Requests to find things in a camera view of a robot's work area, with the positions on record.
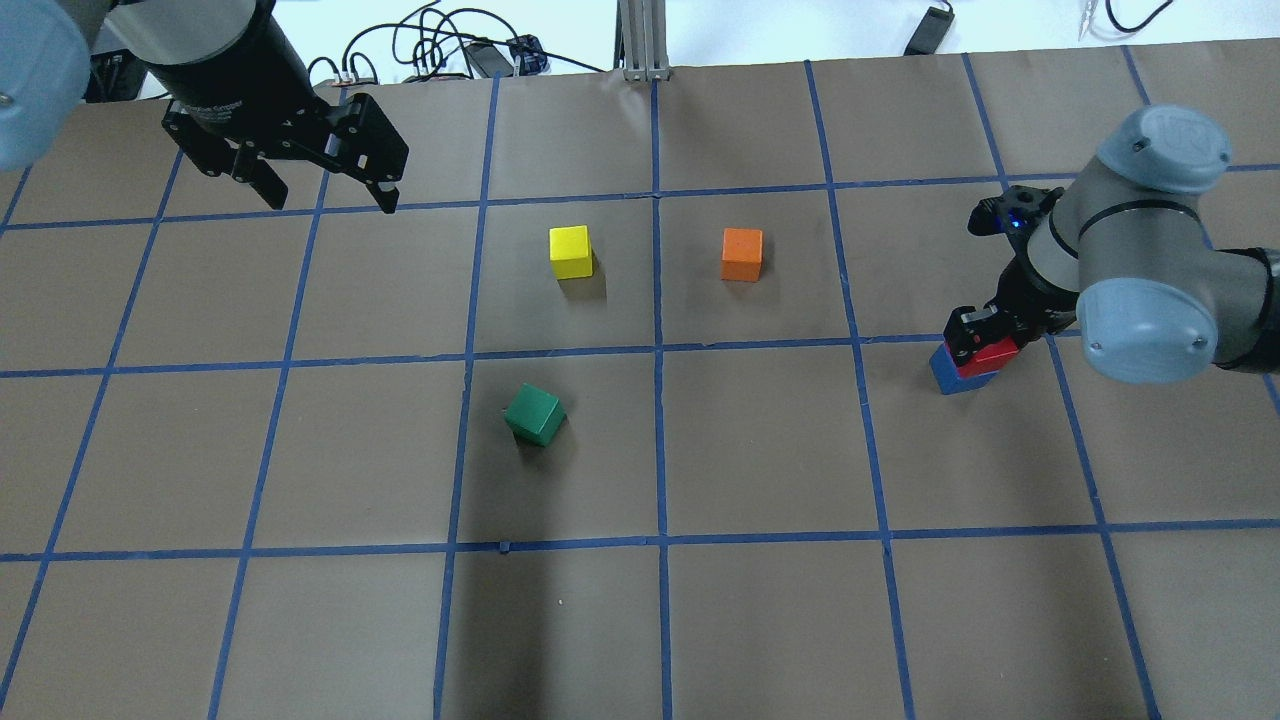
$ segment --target black cable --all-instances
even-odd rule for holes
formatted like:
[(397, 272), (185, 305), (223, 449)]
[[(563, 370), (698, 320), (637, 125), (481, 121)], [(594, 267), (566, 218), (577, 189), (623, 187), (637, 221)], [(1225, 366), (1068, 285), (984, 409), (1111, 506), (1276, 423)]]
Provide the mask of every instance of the black cable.
[(470, 63), (466, 63), (467, 72), (465, 72), (465, 73), (447, 73), (447, 72), (443, 72), (444, 68), (445, 68), (445, 65), (448, 65), (448, 63), (449, 63), (449, 58), (457, 55), (461, 50), (462, 50), (461, 47), (449, 50), (449, 53), (440, 60), (440, 64), (438, 64), (434, 68), (431, 68), (431, 72), (426, 74), (425, 79), (433, 79), (433, 78), (438, 78), (438, 77), (465, 77), (465, 78), (475, 79), (476, 74), (475, 74), (475, 70), (471, 69), (471, 64)]
[(489, 10), (481, 10), (480, 8), (458, 8), (457, 10), (451, 10), (444, 17), (445, 18), (453, 18), (453, 15), (461, 15), (463, 13), (472, 13), (472, 14), (477, 14), (477, 15), (485, 15), (485, 17), (489, 17), (489, 18), (493, 18), (493, 19), (498, 20), (499, 23), (502, 23), (507, 28), (507, 32), (511, 33), (512, 40), (515, 40), (516, 37), (520, 36), (520, 33), (516, 32), (516, 28), (511, 27), (511, 23), (508, 23), (507, 20), (504, 20), (499, 15), (495, 15), (494, 13), (490, 13)]
[[(419, 50), (420, 50), (420, 49), (421, 49), (421, 47), (424, 46), (424, 44), (426, 44), (426, 42), (431, 42), (431, 38), (430, 38), (430, 37), (428, 37), (428, 38), (426, 38), (426, 40), (424, 40), (422, 42), (419, 42), (417, 45), (415, 45), (415, 46), (413, 46), (413, 53), (415, 53), (415, 54), (417, 54), (417, 53), (419, 53)], [(429, 72), (430, 72), (430, 73), (438, 73), (439, 70), (443, 70), (443, 69), (444, 69), (444, 65), (445, 65), (445, 63), (448, 63), (448, 61), (449, 61), (449, 58), (452, 58), (452, 56), (457, 55), (457, 54), (458, 54), (458, 51), (461, 51), (461, 50), (462, 50), (462, 47), (461, 47), (461, 46), (458, 46), (458, 47), (454, 47), (453, 50), (449, 50), (448, 53), (443, 53), (443, 51), (442, 51), (442, 54), (440, 54), (439, 59), (436, 59), (436, 58), (434, 58), (434, 56), (433, 56), (433, 58), (430, 59), (430, 69), (428, 69), (428, 65), (426, 65), (426, 63), (425, 63), (425, 61), (428, 60), (428, 58), (426, 58), (425, 55), (417, 55), (417, 58), (419, 58), (420, 60), (424, 60), (424, 64), (422, 64), (422, 74), (426, 74), (426, 73), (429, 73)]]
[(93, 81), (93, 85), (97, 87), (97, 101), (99, 102), (106, 102), (106, 100), (108, 100), (108, 97), (106, 97), (106, 83), (102, 82), (102, 76), (97, 74), (97, 68), (93, 67), (92, 64), (90, 64), (90, 67), (88, 67), (88, 77), (90, 77), (90, 79)]
[(1138, 23), (1134, 27), (1125, 27), (1125, 26), (1120, 24), (1120, 20), (1116, 19), (1115, 12), (1111, 10), (1111, 0), (1106, 0), (1107, 18), (1111, 20), (1111, 24), (1116, 29), (1119, 29), (1120, 32), (1126, 32), (1126, 33), (1133, 35), (1133, 33), (1140, 31), (1142, 28), (1147, 27), (1148, 24), (1151, 24), (1151, 20), (1156, 19), (1156, 15), (1158, 15), (1160, 13), (1164, 13), (1165, 8), (1169, 8), (1172, 4), (1174, 4), (1174, 0), (1165, 0), (1158, 8), (1156, 8), (1155, 10), (1152, 10), (1152, 13), (1149, 15), (1147, 15), (1147, 19), (1142, 20), (1140, 23)]
[[(429, 9), (431, 9), (433, 5), (438, 5), (439, 3), (440, 3), (440, 0), (431, 0), (426, 5), (422, 5), (422, 6), (417, 8), (416, 10), (413, 10), (412, 13), (404, 15), (404, 18), (401, 22), (402, 23), (408, 23), (411, 19), (413, 19), (413, 15), (417, 15), (417, 24), (421, 26), (422, 23), (426, 22), (426, 12)], [(401, 31), (401, 28), (396, 28), (396, 31), (392, 32), (392, 58), (394, 58), (396, 61), (399, 63), (399, 64), (402, 64), (402, 65), (410, 65), (410, 64), (412, 64), (412, 59), (410, 59), (410, 60), (401, 60), (399, 54), (396, 53), (396, 49), (399, 47), (399, 31)], [(426, 37), (426, 32), (425, 32), (425, 28), (420, 28), (420, 31), (421, 32), (419, 33), (419, 41), (421, 42), (421, 40), (424, 37)]]
[(433, 72), (429, 76), (411, 77), (411, 78), (406, 79), (404, 82), (426, 82), (426, 81), (431, 81), (431, 79), (436, 79), (436, 78), (442, 78), (442, 77), (457, 77), (457, 78), (462, 78), (462, 79), (470, 79), (470, 78), (467, 78), (467, 73), (440, 73), (440, 72)]
[(108, 64), (111, 65), (111, 79), (106, 83), (106, 88), (108, 88), (106, 91), (109, 94), (114, 95), (115, 94), (115, 83), (118, 83), (120, 81), (120, 56), (119, 55), (111, 55), (111, 59), (110, 59), (110, 61)]
[[(389, 29), (389, 28), (397, 28), (397, 27), (403, 27), (403, 28), (408, 28), (408, 29), (416, 29), (419, 26), (412, 26), (412, 24), (407, 24), (407, 23), (379, 23), (379, 24), (375, 24), (375, 26), (366, 27), (365, 29), (362, 29), (358, 33), (356, 33), (356, 36), (352, 37), (351, 41), (347, 44), (346, 50), (342, 51), (342, 68), (343, 69), (348, 69), (351, 67), (351, 49), (356, 45), (356, 42), (360, 41), (360, 38), (365, 37), (366, 35), (369, 35), (369, 33), (371, 33), (374, 31)], [(444, 31), (444, 29), (442, 29), (439, 32), (442, 35), (447, 36), (447, 37), (457, 37), (460, 40), (471, 40), (471, 41), (479, 40), (479, 41), (483, 41), (483, 42), (492, 42), (494, 45), (502, 45), (504, 47), (515, 47), (517, 50), (526, 50), (527, 49), (521, 42), (504, 42), (502, 40), (490, 40), (488, 37), (480, 37), (477, 35), (471, 35), (471, 33), (466, 33), (466, 32), (449, 32), (449, 31)], [(554, 53), (548, 53), (545, 50), (543, 50), (541, 54), (547, 55), (548, 58), (554, 58), (557, 60), (563, 60), (563, 61), (570, 63), (572, 65), (577, 65), (580, 68), (585, 68), (588, 70), (593, 70), (593, 72), (596, 72), (596, 73), (605, 72), (605, 70), (603, 70), (600, 68), (596, 68), (595, 65), (589, 65), (589, 64), (582, 63), (580, 60), (575, 60), (572, 58), (566, 58), (564, 55), (557, 55)]]
[[(435, 23), (435, 29), (431, 32), (431, 46), (435, 49), (440, 49), (440, 32), (444, 28), (444, 23), (449, 23), (449, 27), (453, 28), (454, 33), (458, 32), (458, 26), (457, 23), (453, 22), (452, 17), (439, 10), (436, 10), (435, 14), (440, 15), (440, 22)], [(458, 50), (465, 50), (465, 46), (462, 44), (462, 37), (458, 36), (457, 40), (458, 40)], [(448, 61), (449, 55), (445, 55), (444, 50), (440, 50), (440, 60), (435, 63), (435, 67), (431, 69), (431, 72), (435, 73), (442, 70), (444, 68), (444, 64)], [(466, 70), (467, 70), (467, 77), (475, 79), (476, 73), (475, 70), (471, 69), (471, 63), (466, 63)]]
[(374, 61), (369, 59), (369, 55), (365, 55), (364, 53), (352, 53), (351, 54), (351, 60), (352, 60), (352, 63), (351, 63), (351, 72), (355, 76), (353, 79), (356, 79), (356, 81), (360, 79), (358, 73), (356, 70), (356, 63), (355, 63), (356, 58), (364, 58), (365, 64), (369, 65), (369, 72), (372, 73), (374, 85), (380, 85), (380, 81), (378, 79), (378, 68), (374, 67)]
[(333, 68), (333, 77), (338, 77), (338, 74), (339, 74), (338, 73), (338, 63), (334, 63), (332, 58), (326, 58), (324, 55), (320, 55), (315, 60), (311, 60), (311, 64), (307, 65), (307, 82), (311, 82), (311, 73), (315, 72), (316, 65), (319, 65), (320, 63), (329, 63), (329, 67)]

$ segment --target stacked blocks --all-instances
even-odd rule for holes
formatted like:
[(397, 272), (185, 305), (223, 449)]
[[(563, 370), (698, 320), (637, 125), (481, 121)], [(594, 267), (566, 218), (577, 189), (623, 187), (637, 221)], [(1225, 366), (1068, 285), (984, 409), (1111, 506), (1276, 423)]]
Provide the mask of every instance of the stacked blocks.
[(1018, 345), (1012, 338), (1005, 338), (995, 345), (989, 345), (978, 351), (969, 363), (956, 368), (951, 359), (951, 351), (943, 342), (929, 359), (929, 368), (933, 370), (933, 379), (938, 383), (942, 395), (955, 395), (978, 389), (992, 380), (996, 374), (1018, 356)]
[(756, 282), (764, 264), (764, 231), (724, 228), (721, 279)]
[(552, 228), (552, 272), (556, 279), (589, 278), (594, 270), (586, 225)]
[(554, 395), (525, 383), (504, 414), (516, 437), (547, 447), (564, 421), (564, 407)]

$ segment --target blue block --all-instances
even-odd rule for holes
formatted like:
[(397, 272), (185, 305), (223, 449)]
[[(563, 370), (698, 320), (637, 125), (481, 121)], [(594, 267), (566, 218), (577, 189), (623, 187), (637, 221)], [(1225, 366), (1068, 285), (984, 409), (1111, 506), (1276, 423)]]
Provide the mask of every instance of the blue block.
[(933, 369), (933, 379), (938, 382), (938, 389), (942, 391), (942, 395), (978, 389), (1000, 374), (998, 372), (983, 373), (972, 378), (961, 378), (960, 370), (956, 369), (956, 364), (951, 360), (951, 354), (947, 352), (946, 345), (940, 345), (933, 357), (929, 357), (929, 368)]

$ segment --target power adapter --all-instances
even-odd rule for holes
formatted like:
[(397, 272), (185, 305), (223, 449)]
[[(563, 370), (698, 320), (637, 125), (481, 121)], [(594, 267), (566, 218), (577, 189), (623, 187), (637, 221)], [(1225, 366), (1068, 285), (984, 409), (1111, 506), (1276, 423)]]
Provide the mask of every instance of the power adapter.
[(516, 74), (516, 68), (492, 42), (471, 41), (462, 46), (462, 55), (467, 59), (467, 64), (480, 73), (480, 77), (511, 77)]
[(536, 76), (547, 72), (547, 53), (532, 35), (521, 35), (511, 45), (511, 59), (516, 61), (516, 74)]
[(946, 10), (929, 8), (920, 18), (920, 24), (915, 27), (915, 33), (906, 44), (906, 53), (902, 55), (932, 55), (937, 51), (938, 45), (942, 45), (942, 38), (951, 29), (951, 20), (956, 19), (956, 14), (950, 8), (950, 3)]

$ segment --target white wall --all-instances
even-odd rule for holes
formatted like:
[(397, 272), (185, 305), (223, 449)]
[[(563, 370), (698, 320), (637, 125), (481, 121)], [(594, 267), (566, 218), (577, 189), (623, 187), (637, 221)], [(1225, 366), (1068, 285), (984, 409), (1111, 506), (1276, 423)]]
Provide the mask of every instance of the white wall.
[[(1156, 44), (1280, 37), (1280, 0), (1175, 0), (1147, 29), (1123, 36), (1101, 6), (1093, 29), (1078, 40), (1085, 0), (952, 0), (956, 20), (940, 53), (1078, 47), (1117, 42)], [(276, 20), (303, 61), (334, 59), (360, 29), (396, 22), (420, 0), (280, 0)], [(673, 65), (721, 65), (900, 55), (928, 0), (667, 0), (668, 53)], [(1112, 0), (1121, 22), (1135, 24), (1158, 0)], [(543, 46), (607, 68), (613, 56), (613, 0), (444, 0), (442, 10), (480, 6), (498, 13)], [(498, 23), (460, 17), (460, 29), (502, 38)], [(402, 54), (412, 41), (404, 33)], [(407, 77), (390, 58), (390, 31), (362, 40), (383, 82)], [(451, 65), (462, 69), (461, 54)], [(552, 72), (580, 72), (553, 61)], [(316, 72), (316, 79), (323, 77)], [(148, 85), (143, 95), (160, 92)]]

